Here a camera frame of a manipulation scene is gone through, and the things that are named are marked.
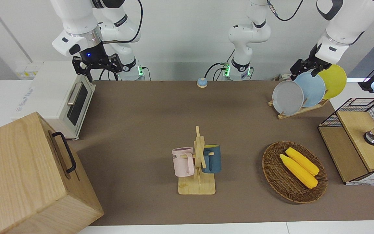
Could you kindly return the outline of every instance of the yellow corn cob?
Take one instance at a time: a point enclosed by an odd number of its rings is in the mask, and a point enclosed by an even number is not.
[[[310,172],[311,175],[316,176],[318,175],[319,169],[317,166],[314,165],[308,158],[302,155],[300,152],[296,151],[294,148],[289,147],[285,150],[285,153],[296,161],[300,166],[302,166],[307,172]]]
[[[307,188],[311,189],[317,186],[318,181],[314,176],[308,173],[302,166],[295,162],[292,158],[280,154],[284,165],[295,175]]]

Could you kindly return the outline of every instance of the oven handle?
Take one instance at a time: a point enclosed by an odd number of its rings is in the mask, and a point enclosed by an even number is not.
[[[82,82],[79,82],[74,85],[74,89],[71,92],[69,100],[67,101],[68,106],[74,106],[76,104],[77,97],[79,96],[80,89],[82,89],[82,86],[83,86]]]

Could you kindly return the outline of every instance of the wicker basket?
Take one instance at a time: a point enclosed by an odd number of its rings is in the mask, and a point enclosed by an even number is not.
[[[299,181],[279,158],[279,154],[285,154],[285,150],[289,147],[294,148],[319,168],[316,175],[318,185],[315,188],[307,188]],[[262,157],[262,169],[264,175],[271,187],[282,197],[294,203],[310,203],[317,201],[327,188],[327,174],[318,158],[308,149],[294,142],[276,142],[270,145],[264,152]]]

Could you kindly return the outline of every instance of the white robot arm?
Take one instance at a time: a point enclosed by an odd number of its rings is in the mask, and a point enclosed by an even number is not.
[[[108,19],[107,22],[99,23],[104,44],[110,43],[123,65],[119,77],[122,80],[143,80],[144,72],[135,58],[132,47],[128,43],[118,43],[139,41],[141,34],[137,34],[138,25],[128,18],[122,7],[102,9],[102,14]]]
[[[229,40],[234,44],[235,52],[229,61],[225,76],[231,80],[243,80],[248,75],[253,51],[247,44],[262,43],[269,39],[270,27],[266,24],[268,9],[266,0],[250,0],[246,16],[252,23],[234,25],[230,28]]]
[[[65,56],[79,53],[81,58],[74,56],[73,66],[77,74],[86,75],[90,81],[92,81],[91,69],[112,71],[116,80],[118,79],[118,73],[123,71],[123,65],[118,54],[108,56],[105,52],[104,43],[129,43],[139,40],[140,28],[138,27],[138,30],[135,30],[133,23],[128,20],[128,16],[123,9],[120,9],[124,1],[51,0],[64,28],[62,33],[53,41],[53,47]],[[103,14],[110,20],[110,22],[105,22],[103,30],[101,30],[93,15],[93,7],[103,9]],[[130,46],[126,46],[124,49],[118,47],[116,51],[121,52],[125,58],[129,54],[133,58],[131,62],[135,59]]]
[[[374,21],[374,0],[317,0],[317,10],[330,23],[310,56],[292,66],[292,80],[311,69],[315,76],[337,63]]]

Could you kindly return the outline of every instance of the brown tablecloth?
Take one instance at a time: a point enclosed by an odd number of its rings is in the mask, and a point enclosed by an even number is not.
[[[78,150],[105,215],[93,225],[374,220],[374,186],[346,186],[317,126],[323,108],[276,118],[269,107],[277,82],[97,82]],[[171,149],[193,146],[195,126],[220,144],[216,194],[178,195]],[[311,150],[328,174],[324,196],[295,205],[267,183],[261,158],[273,142]]]

